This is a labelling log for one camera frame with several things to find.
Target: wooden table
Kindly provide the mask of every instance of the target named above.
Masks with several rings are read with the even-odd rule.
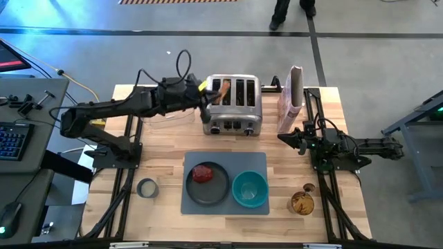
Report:
[[[131,85],[116,85],[113,98],[123,99]],[[320,88],[325,117],[347,132],[338,89]],[[135,173],[126,222],[125,240],[141,241],[235,241],[235,242],[326,242],[320,193],[312,195],[315,209],[308,216],[292,214],[287,201],[293,193],[302,191],[305,183],[318,187],[316,173],[311,168],[309,153],[299,156],[296,150],[277,139],[278,94],[264,94],[262,133],[258,137],[206,136],[203,134],[199,111],[195,121],[164,129],[143,127],[143,155]],[[302,127],[306,109],[298,115],[294,126]],[[109,118],[105,130],[122,136],[127,117]],[[136,119],[132,131],[135,131]],[[266,153],[269,183],[270,213],[265,216],[182,215],[180,211],[183,180],[183,160],[187,151],[262,151]],[[105,169],[92,182],[83,214],[83,230],[88,232],[108,208],[116,170]],[[155,199],[143,199],[136,194],[137,183],[153,178],[160,188]],[[337,172],[343,209],[367,237],[371,237],[368,218],[359,182],[349,172]],[[117,210],[114,232],[119,220]],[[334,231],[338,236],[335,213]]]

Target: black plate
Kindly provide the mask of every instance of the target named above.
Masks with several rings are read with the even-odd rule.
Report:
[[[213,178],[206,183],[197,183],[192,179],[191,169],[186,178],[186,191],[189,197],[200,205],[211,206],[221,203],[229,193],[230,182],[228,172],[222,166],[213,162],[204,162],[198,165],[205,165],[211,168],[213,170]]]

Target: metal frame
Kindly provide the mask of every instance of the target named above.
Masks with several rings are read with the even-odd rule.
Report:
[[[275,87],[274,92],[281,92],[280,87]],[[323,117],[323,106],[320,98],[319,89],[305,89],[304,94],[306,97],[306,105],[308,110],[308,118],[310,120],[314,119],[314,114],[312,111],[311,97],[315,97],[317,109],[319,116]],[[130,135],[131,125],[133,116],[128,116],[125,136]],[[320,122],[322,133],[325,132],[325,123]],[[136,128],[136,137],[134,142],[140,142],[141,132],[143,127],[143,121],[139,118]],[[325,228],[327,231],[327,243],[238,243],[238,242],[187,242],[187,241],[123,241],[123,235],[125,233],[125,225],[127,219],[127,212],[129,208],[130,200],[130,190],[132,187],[132,182],[134,180],[135,169],[127,169],[128,174],[125,184],[120,188],[121,180],[123,177],[124,169],[117,169],[116,179],[114,182],[114,188],[111,196],[111,203],[108,210],[104,213],[103,217],[100,219],[99,223],[94,226],[92,231],[76,240],[72,241],[55,241],[48,243],[31,243],[31,244],[21,244],[14,246],[0,246],[2,248],[70,248],[70,249],[88,249],[88,248],[187,248],[187,249],[202,249],[202,248],[217,248],[217,249],[234,249],[234,248],[387,248],[387,249],[426,249],[423,247],[416,246],[403,246],[389,243],[379,243],[372,239],[369,239],[362,235],[357,227],[352,223],[350,218],[346,215],[345,211],[341,207],[340,196],[338,194],[338,184],[336,180],[335,169],[329,170],[328,172],[317,171],[318,183],[320,185],[320,196],[323,206],[323,215],[325,217]],[[325,174],[329,174],[331,180],[332,189],[327,186],[325,180]],[[112,236],[111,231],[114,223],[114,214],[117,206],[123,201],[123,206],[121,210],[120,221],[118,222],[117,233]],[[329,203],[337,213],[340,238],[337,238],[334,234],[331,220],[331,211],[329,209]],[[98,238],[101,231],[105,229],[104,237]],[[347,230],[354,238],[354,240],[347,239]]]
[[[44,153],[43,161],[40,164],[42,169],[51,169],[58,174],[69,176],[83,183],[91,183],[92,172],[86,167],[80,166],[58,154],[49,150]]]
[[[381,131],[383,135],[390,135],[396,131],[400,131],[404,137],[406,145],[409,148],[418,178],[423,187],[421,192],[411,194],[409,196],[409,201],[411,203],[423,199],[443,199],[443,188],[435,186],[436,180],[431,165],[427,165],[420,160],[419,150],[409,132],[409,127],[411,126],[440,125],[443,127],[443,122],[418,122],[430,114],[435,113],[441,107],[443,107],[443,91],[440,91],[439,93],[425,100],[422,103],[422,106],[417,107],[412,113]]]

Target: gray floor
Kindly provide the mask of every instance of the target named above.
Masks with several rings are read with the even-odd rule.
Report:
[[[275,3],[241,0],[119,6],[116,2],[11,0],[0,14],[0,27],[267,31]],[[322,33],[443,33],[443,6],[435,7],[427,0],[317,0],[317,10],[314,23],[317,32]],[[296,1],[290,5],[281,30],[308,31],[306,17]],[[307,37],[1,37],[63,68],[95,89],[102,100],[111,97],[115,84],[133,84],[139,68],[152,72],[154,77],[174,75],[175,56],[182,48],[192,53],[191,71],[199,77],[248,73],[266,83],[274,75],[286,78],[290,66],[297,64],[305,68],[306,85],[318,86]],[[354,137],[380,136],[381,129],[442,89],[442,39],[322,38],[318,44],[326,83],[340,89],[349,133]],[[74,84],[69,91],[79,101],[92,99]],[[55,131],[49,149],[62,151],[79,145]],[[373,158],[373,164],[362,170],[373,237],[382,242],[443,248],[443,201],[407,201],[408,194],[420,190],[420,186],[406,152],[406,157],[397,162]]]

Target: silver toaster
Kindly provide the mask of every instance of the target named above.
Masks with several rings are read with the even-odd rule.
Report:
[[[203,125],[206,135],[258,136],[262,130],[262,85],[253,75],[211,75],[208,90],[218,91],[224,80],[230,89],[219,104],[210,104],[211,120]]]

